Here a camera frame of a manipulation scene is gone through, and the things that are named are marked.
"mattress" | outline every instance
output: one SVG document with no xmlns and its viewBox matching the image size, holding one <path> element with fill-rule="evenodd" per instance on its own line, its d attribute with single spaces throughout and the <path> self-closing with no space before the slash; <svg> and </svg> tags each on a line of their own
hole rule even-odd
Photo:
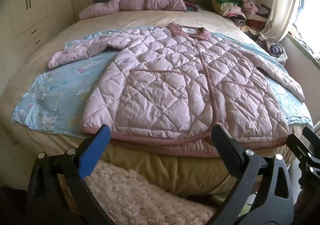
<svg viewBox="0 0 320 225">
<path fill-rule="evenodd" d="M 47 69 L 50 57 L 62 50 L 65 43 L 81 39 L 89 34 L 108 30 L 119 30 L 141 26 L 167 25 L 175 21 L 178 24 L 205 27 L 211 32 L 232 36 L 239 42 L 255 43 L 231 22 L 214 13 L 200 11 L 169 12 L 139 11 L 121 12 L 103 17 L 80 21 L 65 29 L 58 36 L 34 52 L 24 63 L 4 91 L 1 97 L 2 110 L 0 124 L 17 143 L 34 153 L 46 152 L 48 155 L 62 154 L 70 147 L 77 147 L 82 139 L 62 134 L 47 134 L 29 129 L 18 123 L 11 123 L 12 112 L 20 102 L 22 95 L 28 92 L 35 78 Z M 302 137 L 304 125 L 290 125 L 295 133 Z M 294 156 L 286 147 L 264 148 L 256 150 L 260 155 L 272 157 L 279 153 L 289 165 Z M 124 148 L 112 141 L 106 148 L 102 160 L 126 170 L 133 169 L 145 176 L 151 183 L 180 195 L 199 195 L 229 191 L 235 179 L 230 177 L 220 158 L 200 158 L 170 156 L 156 152 Z"/>
</svg>

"pink quilted jacket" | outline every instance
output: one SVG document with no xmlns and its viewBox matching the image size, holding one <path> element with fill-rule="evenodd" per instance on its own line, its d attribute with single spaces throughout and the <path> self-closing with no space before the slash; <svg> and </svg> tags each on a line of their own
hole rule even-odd
<svg viewBox="0 0 320 225">
<path fill-rule="evenodd" d="M 289 132 L 264 75 L 304 101 L 300 85 L 262 57 L 204 28 L 167 27 L 106 34 L 57 52 L 55 68 L 121 51 L 87 102 L 82 131 L 102 124 L 123 146 L 184 156 L 218 156 L 208 135 L 219 123 L 245 147 L 283 144 Z"/>
<path fill-rule="evenodd" d="M 79 13 L 79 20 L 121 11 L 168 10 L 186 12 L 183 0 L 109 0 L 90 5 Z"/>
</svg>

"wardrobe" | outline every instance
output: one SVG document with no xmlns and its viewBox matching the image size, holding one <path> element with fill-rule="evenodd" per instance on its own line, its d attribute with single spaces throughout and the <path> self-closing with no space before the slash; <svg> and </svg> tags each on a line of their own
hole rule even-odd
<svg viewBox="0 0 320 225">
<path fill-rule="evenodd" d="M 73 23 L 71 0 L 0 0 L 0 94 L 35 50 Z"/>
</svg>

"metal pin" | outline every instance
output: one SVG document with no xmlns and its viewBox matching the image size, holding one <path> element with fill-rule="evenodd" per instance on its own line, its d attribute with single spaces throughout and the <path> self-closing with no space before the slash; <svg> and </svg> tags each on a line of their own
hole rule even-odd
<svg viewBox="0 0 320 225">
<path fill-rule="evenodd" d="M 41 153 L 38 154 L 38 158 L 39 158 L 39 159 L 44 158 L 44 156 L 45 156 L 45 153 L 44 153 L 44 152 L 41 152 Z"/>
<path fill-rule="evenodd" d="M 252 151 L 251 149 L 247 149 L 245 151 L 245 153 L 248 155 L 248 156 L 253 156 L 254 155 L 254 151 Z"/>
<path fill-rule="evenodd" d="M 276 159 L 278 159 L 278 160 L 282 160 L 282 159 L 283 159 L 283 157 L 282 157 L 282 155 L 281 155 L 281 154 L 276 154 Z"/>
<path fill-rule="evenodd" d="M 67 154 L 69 154 L 69 155 L 73 155 L 75 152 L 76 152 L 76 150 L 74 148 L 69 148 L 67 150 Z"/>
</svg>

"white curtain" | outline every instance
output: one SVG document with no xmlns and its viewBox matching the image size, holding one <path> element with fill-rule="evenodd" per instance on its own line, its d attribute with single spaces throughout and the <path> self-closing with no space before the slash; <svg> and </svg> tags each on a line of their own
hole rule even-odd
<svg viewBox="0 0 320 225">
<path fill-rule="evenodd" d="M 296 19 L 300 0 L 273 0 L 271 15 L 261 31 L 274 42 L 281 41 Z"/>
</svg>

